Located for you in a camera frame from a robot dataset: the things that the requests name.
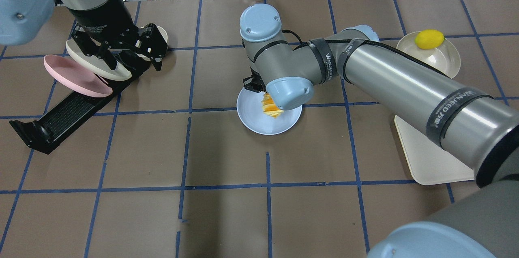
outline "light blue joint cap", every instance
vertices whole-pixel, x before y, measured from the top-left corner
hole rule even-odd
[[[281,110],[292,110],[313,97],[313,84],[304,77],[281,77],[267,84],[276,106]]]
[[[369,40],[380,42],[380,40],[378,39],[378,35],[373,31],[373,29],[371,29],[371,27],[369,27],[369,25],[358,25],[355,27],[346,28],[344,30],[361,31],[364,33],[364,35],[366,35],[367,38],[369,38]]]
[[[53,9],[54,0],[0,0],[0,44],[20,45],[34,39]]]
[[[451,227],[419,221],[397,228],[367,258],[495,258],[478,242]]]
[[[247,7],[240,17],[240,34],[248,42],[264,42],[281,30],[278,11],[266,3]]]

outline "yellow food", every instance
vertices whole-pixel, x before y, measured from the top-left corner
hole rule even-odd
[[[274,104],[274,100],[268,93],[263,95],[263,100],[261,103],[263,104],[263,113],[268,116],[277,118],[284,112],[283,110],[280,110],[276,104]]]
[[[443,33],[438,30],[423,30],[415,38],[416,45],[421,49],[434,49],[445,40]]]

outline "pink plate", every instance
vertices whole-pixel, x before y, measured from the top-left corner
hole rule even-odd
[[[69,58],[46,55],[43,63],[52,77],[80,94],[102,98],[112,93],[112,89],[96,77],[92,71]]]

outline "white tray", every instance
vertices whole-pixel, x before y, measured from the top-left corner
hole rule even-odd
[[[472,169],[395,116],[395,126],[411,176],[422,185],[474,180]]]

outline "yellow lemon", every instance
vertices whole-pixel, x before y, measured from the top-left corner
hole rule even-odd
[[[415,44],[421,49],[434,49],[445,40],[443,33],[438,30],[423,30],[415,38]]]

